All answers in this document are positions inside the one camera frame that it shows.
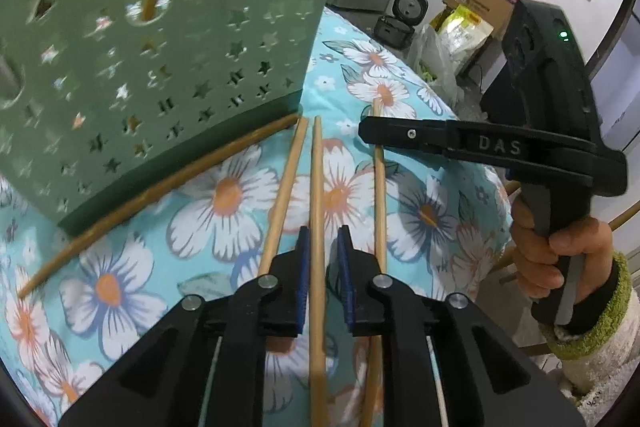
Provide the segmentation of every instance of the floral tablecloth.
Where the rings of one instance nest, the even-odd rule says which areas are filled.
[[[373,248],[371,151],[358,139],[357,123],[376,98],[384,116],[452,118],[404,64],[325,10],[302,106],[305,115],[322,116],[328,264],[340,225],[350,226],[357,248]],[[291,137],[292,130],[270,137],[168,194],[24,301],[16,288],[66,238],[0,178],[0,356],[46,425],[56,425],[181,296],[229,295],[255,277]],[[293,247],[308,219],[310,142],[309,136],[280,251]],[[426,156],[425,163],[393,152],[385,157],[388,272],[423,295],[475,296],[508,238],[508,202],[494,170],[439,156]],[[327,276],[330,424],[355,426],[367,343],[354,341],[343,324],[333,268]],[[292,347],[269,344],[266,426],[308,425],[307,373],[306,331]]]

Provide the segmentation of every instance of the basket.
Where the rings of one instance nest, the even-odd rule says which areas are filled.
[[[325,0],[0,0],[0,171],[77,234],[298,110]]]

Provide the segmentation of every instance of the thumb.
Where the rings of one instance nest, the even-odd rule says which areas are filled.
[[[613,251],[613,235],[607,223],[585,217],[552,234],[549,246],[558,255],[608,253]]]

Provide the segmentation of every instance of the basket base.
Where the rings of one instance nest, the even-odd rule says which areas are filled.
[[[164,152],[154,161],[127,172],[102,192],[81,204],[58,223],[71,236],[79,235],[96,221],[113,212],[174,172],[271,121],[299,110],[302,91],[296,91],[250,111],[225,120],[190,140]]]

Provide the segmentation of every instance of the silver screw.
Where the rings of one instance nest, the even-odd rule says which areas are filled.
[[[375,277],[373,277],[373,284],[378,288],[389,288],[394,283],[394,280],[391,279],[388,275],[383,273],[379,273]]]
[[[202,297],[198,295],[187,295],[182,299],[182,308],[188,312],[196,311],[202,305]]]
[[[268,273],[267,275],[263,275],[258,279],[258,286],[265,290],[271,290],[278,285],[278,278],[274,275]]]
[[[449,304],[457,310],[463,310],[469,305],[469,299],[462,293],[452,293],[447,299],[449,299]]]

